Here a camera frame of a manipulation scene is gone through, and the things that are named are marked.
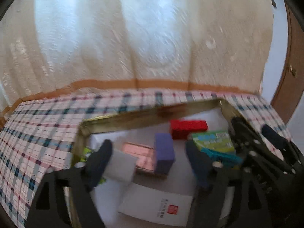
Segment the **teal toy brick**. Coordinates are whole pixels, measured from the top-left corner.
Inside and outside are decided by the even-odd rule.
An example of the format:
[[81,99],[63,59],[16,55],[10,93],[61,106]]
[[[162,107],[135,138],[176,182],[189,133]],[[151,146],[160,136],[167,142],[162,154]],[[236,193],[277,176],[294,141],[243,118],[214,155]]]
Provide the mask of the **teal toy brick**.
[[221,162],[225,167],[235,167],[241,165],[243,159],[235,154],[219,152],[208,148],[202,148],[201,152],[205,153],[213,162]]

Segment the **purple small block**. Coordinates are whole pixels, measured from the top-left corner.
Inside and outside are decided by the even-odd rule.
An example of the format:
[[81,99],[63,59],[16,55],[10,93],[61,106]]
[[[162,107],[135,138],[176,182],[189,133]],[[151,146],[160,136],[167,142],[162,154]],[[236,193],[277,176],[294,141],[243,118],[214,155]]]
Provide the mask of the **purple small block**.
[[175,162],[174,142],[169,133],[155,134],[155,173],[169,174]]

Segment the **brown wooden door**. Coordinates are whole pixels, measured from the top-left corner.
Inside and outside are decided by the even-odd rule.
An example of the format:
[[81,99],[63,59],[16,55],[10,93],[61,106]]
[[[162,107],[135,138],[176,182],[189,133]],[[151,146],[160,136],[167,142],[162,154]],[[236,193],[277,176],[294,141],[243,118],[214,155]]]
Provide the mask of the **brown wooden door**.
[[[303,95],[303,29],[296,16],[286,5],[287,9],[287,55],[282,76],[271,101],[272,107],[276,110],[284,123],[288,123],[296,110]],[[289,65],[297,70],[297,77],[289,73]]]

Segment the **red toy brick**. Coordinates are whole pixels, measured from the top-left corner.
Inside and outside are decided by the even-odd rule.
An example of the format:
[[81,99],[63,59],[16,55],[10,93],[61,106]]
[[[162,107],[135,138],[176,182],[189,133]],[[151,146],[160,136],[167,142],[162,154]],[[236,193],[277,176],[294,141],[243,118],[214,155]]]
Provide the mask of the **red toy brick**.
[[170,133],[173,140],[186,140],[191,133],[205,132],[208,125],[205,120],[171,120]]

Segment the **plaid tablecloth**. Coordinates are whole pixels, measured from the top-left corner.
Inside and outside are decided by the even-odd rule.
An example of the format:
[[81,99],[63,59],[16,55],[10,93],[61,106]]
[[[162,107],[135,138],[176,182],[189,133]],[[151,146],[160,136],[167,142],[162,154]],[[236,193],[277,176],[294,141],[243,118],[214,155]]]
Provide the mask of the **plaid tablecloth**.
[[256,129],[272,127],[291,138],[283,120],[262,97],[207,91],[104,91],[26,101],[1,129],[1,206],[16,227],[23,227],[36,189],[49,166],[71,165],[73,141],[82,120],[203,99],[224,98]]

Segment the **white small box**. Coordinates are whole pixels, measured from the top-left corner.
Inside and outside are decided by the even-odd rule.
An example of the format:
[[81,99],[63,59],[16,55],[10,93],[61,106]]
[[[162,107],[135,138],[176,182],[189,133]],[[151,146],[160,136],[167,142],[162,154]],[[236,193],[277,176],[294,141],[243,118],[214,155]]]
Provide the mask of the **white small box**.
[[118,211],[151,223],[185,227],[192,200],[191,196],[132,183],[124,192]]

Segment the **gold metal tin tray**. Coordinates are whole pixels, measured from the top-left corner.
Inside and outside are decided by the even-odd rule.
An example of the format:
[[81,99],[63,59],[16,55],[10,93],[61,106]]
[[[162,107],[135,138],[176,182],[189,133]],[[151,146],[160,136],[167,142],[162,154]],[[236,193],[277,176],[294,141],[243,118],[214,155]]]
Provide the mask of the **gold metal tin tray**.
[[107,116],[95,117],[84,121],[79,127],[79,135],[73,147],[72,162],[77,163],[85,146],[94,149],[89,145],[89,138],[93,134],[117,132],[122,130],[139,129],[154,126],[173,119],[182,118],[219,108],[228,126],[231,119],[240,116],[240,113],[226,100],[214,99],[190,102],[185,104],[159,106],[141,111],[124,112],[121,114],[111,114]]

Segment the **curtain tieback hook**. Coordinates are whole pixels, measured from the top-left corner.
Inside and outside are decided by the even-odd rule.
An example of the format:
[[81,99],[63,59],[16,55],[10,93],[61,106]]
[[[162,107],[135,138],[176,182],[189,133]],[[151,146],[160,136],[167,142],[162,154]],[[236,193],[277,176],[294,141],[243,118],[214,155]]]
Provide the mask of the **curtain tieback hook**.
[[273,7],[273,19],[275,18],[276,10],[277,10],[277,5],[274,0],[271,0],[272,2],[272,7]]

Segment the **cream patterned curtain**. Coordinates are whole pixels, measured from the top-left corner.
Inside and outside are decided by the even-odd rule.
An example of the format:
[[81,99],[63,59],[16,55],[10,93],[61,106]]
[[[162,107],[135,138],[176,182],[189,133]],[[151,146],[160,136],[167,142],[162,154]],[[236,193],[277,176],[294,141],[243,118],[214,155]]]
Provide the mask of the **cream patterned curtain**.
[[1,19],[1,114],[77,89],[258,93],[271,0],[14,0]]

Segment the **white paper liner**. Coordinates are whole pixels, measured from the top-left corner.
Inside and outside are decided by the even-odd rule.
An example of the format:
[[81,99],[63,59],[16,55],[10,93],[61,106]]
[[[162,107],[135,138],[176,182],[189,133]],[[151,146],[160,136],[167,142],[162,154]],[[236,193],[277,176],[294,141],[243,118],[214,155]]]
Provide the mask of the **white paper liner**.
[[[186,119],[205,120],[210,130],[226,130],[228,128],[228,123],[219,108],[197,113],[186,117]],[[161,132],[169,132],[168,122],[139,129],[93,134],[89,138],[89,145],[98,149],[105,139],[109,139],[117,150],[120,150],[125,142],[152,146],[155,134]],[[185,141],[175,141],[174,151],[176,160],[167,177],[136,173],[133,177],[133,183],[164,192],[193,196],[196,179],[185,154]],[[162,227],[162,224],[144,221],[119,212],[119,205],[128,187],[129,184],[127,183],[108,179],[91,192],[91,197],[105,226]]]

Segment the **dental floss pick box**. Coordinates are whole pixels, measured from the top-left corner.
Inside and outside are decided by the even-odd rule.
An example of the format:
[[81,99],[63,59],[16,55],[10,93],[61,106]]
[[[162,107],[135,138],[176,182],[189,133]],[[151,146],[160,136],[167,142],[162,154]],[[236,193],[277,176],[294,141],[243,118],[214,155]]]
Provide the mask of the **dental floss pick box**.
[[232,140],[226,130],[191,133],[189,138],[200,150],[207,148],[222,153],[235,153]]

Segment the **pink stamp pad tin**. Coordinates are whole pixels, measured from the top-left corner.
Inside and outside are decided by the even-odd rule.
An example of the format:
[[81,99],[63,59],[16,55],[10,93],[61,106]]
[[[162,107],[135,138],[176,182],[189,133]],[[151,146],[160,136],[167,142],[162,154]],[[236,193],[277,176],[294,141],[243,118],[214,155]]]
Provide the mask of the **pink stamp pad tin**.
[[167,177],[167,174],[155,172],[156,157],[153,147],[126,142],[123,144],[121,151],[137,158],[135,168],[137,174],[145,174],[159,178]]

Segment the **brass door knob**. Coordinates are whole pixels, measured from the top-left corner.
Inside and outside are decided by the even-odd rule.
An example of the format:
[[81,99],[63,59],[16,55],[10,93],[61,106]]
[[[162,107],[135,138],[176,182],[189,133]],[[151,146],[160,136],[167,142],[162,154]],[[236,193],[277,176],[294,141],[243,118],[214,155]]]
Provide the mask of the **brass door knob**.
[[289,65],[289,73],[294,77],[296,78],[297,77],[297,70],[292,67],[291,65]]

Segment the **green toy brick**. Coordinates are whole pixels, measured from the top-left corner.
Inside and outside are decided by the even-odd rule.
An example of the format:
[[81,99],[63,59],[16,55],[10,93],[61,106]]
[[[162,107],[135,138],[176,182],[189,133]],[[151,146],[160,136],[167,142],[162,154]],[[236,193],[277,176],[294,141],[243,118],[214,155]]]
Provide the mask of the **green toy brick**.
[[[94,152],[94,150],[88,148],[88,147],[84,147],[83,151],[82,151],[82,155],[80,156],[80,162],[86,162],[89,158],[89,156]],[[106,183],[107,179],[102,177],[99,181],[99,185]]]

